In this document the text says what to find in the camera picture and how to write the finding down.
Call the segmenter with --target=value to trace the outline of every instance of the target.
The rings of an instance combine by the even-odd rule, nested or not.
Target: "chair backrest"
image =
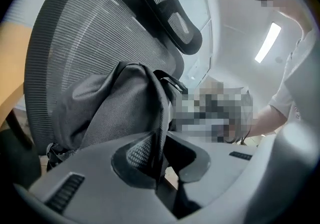
[[[202,45],[201,32],[190,21],[179,0],[144,0],[144,2],[182,53],[192,55],[199,51]]]
[[[139,61],[176,78],[181,54],[140,0],[45,0],[25,64],[27,116],[38,153],[55,142],[51,113],[60,95],[89,74],[109,74],[119,61]]]

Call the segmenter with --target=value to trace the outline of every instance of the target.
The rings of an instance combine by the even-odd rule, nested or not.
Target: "ceiling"
[[[258,80],[262,87],[269,89],[272,96],[281,82],[286,59],[301,37],[300,27],[271,8],[261,7],[255,0],[218,2],[221,33],[217,65],[225,66],[244,80]],[[268,55],[259,64],[255,56],[272,22],[280,25],[282,30]]]

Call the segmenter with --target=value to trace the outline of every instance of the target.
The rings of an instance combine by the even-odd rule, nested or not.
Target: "person's arm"
[[[259,112],[258,118],[253,121],[247,137],[273,132],[287,121],[287,117],[271,105]]]

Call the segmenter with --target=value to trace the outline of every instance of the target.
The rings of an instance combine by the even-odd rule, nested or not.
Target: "rectangular light fixture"
[[[255,57],[255,60],[258,63],[261,63],[262,60],[265,58],[265,56],[268,54],[268,52],[270,51],[271,47],[273,46],[275,40],[277,39],[280,31],[281,31],[281,27],[273,22],[271,24],[268,35],[266,36],[265,41],[259,50],[259,53]]]

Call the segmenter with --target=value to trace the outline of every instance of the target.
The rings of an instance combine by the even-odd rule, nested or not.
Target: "wooden table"
[[[25,62],[32,28],[3,22],[0,25],[0,126],[23,96]]]

